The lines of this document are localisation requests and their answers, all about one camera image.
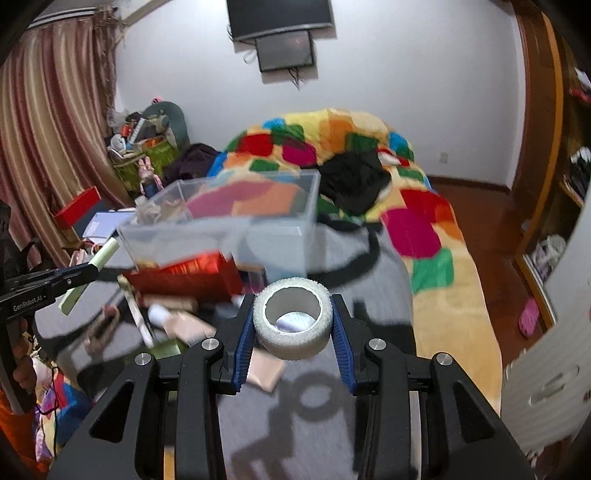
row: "roll of tape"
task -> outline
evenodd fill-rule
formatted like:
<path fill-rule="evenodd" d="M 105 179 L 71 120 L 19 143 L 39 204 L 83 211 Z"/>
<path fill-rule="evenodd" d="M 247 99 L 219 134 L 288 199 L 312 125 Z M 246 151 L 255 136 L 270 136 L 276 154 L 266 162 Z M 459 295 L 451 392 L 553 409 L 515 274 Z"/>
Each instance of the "roll of tape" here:
<path fill-rule="evenodd" d="M 302 322 L 301 315 L 309 315 L 313 321 Z M 259 341 L 270 353 L 283 360 L 309 358 L 320 353 L 330 337 L 330 293 L 307 278 L 278 280 L 258 294 L 252 316 Z M 289 317 L 295 317 L 299 325 L 307 328 L 300 332 L 279 330 L 277 321 L 281 319 L 280 323 L 285 325 Z"/>

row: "baseboard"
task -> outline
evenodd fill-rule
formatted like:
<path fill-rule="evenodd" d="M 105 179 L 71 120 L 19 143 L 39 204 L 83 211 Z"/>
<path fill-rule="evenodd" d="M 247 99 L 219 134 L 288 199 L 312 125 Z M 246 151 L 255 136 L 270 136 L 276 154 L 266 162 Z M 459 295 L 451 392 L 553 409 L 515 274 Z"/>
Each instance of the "baseboard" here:
<path fill-rule="evenodd" d="M 488 183 L 485 181 L 454 179 L 451 177 L 435 177 L 428 175 L 431 184 L 439 183 L 445 185 L 458 185 L 460 187 L 473 187 L 477 189 L 497 190 L 498 192 L 511 193 L 511 189 L 507 185 L 497 185 L 496 183 Z"/>

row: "red box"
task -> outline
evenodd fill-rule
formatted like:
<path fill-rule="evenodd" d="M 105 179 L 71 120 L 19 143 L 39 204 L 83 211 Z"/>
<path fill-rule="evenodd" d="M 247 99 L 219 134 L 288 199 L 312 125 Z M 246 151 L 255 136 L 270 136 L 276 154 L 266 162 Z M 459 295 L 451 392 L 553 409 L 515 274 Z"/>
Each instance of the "red box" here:
<path fill-rule="evenodd" d="M 79 194 L 68 205 L 57 212 L 53 218 L 60 229 L 68 230 L 99 201 L 99 191 L 96 187 L 91 187 Z"/>
<path fill-rule="evenodd" d="M 192 297 L 199 302 L 230 301 L 242 292 L 242 280 L 233 259 L 208 252 L 190 260 L 160 268 L 124 273 L 142 295 Z"/>

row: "clear plastic box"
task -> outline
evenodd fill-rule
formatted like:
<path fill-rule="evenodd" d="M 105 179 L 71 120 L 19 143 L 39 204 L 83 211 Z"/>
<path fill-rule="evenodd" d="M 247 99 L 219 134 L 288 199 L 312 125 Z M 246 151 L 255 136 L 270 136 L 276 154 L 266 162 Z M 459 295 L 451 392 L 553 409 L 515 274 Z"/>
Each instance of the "clear plastic box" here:
<path fill-rule="evenodd" d="M 117 230 L 136 266 L 217 249 L 237 264 L 262 265 L 269 282 L 305 277 L 319 184 L 317 171 L 228 170 L 179 180 Z"/>

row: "human hand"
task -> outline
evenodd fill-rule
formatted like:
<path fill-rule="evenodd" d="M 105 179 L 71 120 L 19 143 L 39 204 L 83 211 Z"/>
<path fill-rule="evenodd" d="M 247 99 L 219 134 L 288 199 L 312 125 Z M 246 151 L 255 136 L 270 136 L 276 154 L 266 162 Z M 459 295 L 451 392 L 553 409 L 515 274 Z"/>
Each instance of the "human hand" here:
<path fill-rule="evenodd" d="M 29 342 L 22 336 L 27 330 L 27 321 L 25 319 L 20 319 L 18 326 L 21 336 L 12 347 L 12 354 L 17 361 L 17 367 L 12 376 L 22 388 L 31 392 L 34 390 L 37 383 L 37 374 L 33 368 L 33 360 L 28 356 Z"/>

